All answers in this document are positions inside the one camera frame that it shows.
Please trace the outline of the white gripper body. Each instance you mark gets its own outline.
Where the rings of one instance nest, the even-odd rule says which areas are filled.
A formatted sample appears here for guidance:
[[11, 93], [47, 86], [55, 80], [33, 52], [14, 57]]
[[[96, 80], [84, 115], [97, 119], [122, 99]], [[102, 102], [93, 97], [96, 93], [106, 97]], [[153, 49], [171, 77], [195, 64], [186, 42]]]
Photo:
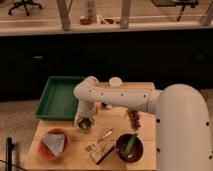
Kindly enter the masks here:
[[93, 118], [95, 114], [95, 102], [80, 100], [78, 103], [74, 123], [78, 124], [81, 118]]

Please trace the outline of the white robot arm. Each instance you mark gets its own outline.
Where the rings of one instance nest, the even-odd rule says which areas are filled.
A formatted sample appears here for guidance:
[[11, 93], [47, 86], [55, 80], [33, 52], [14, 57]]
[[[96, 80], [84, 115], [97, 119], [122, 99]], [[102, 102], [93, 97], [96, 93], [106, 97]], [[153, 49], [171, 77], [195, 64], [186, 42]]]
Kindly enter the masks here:
[[163, 90], [102, 87], [89, 76], [74, 88], [77, 116], [90, 118], [95, 102], [156, 116], [157, 171], [213, 171], [209, 113], [195, 88], [174, 84]]

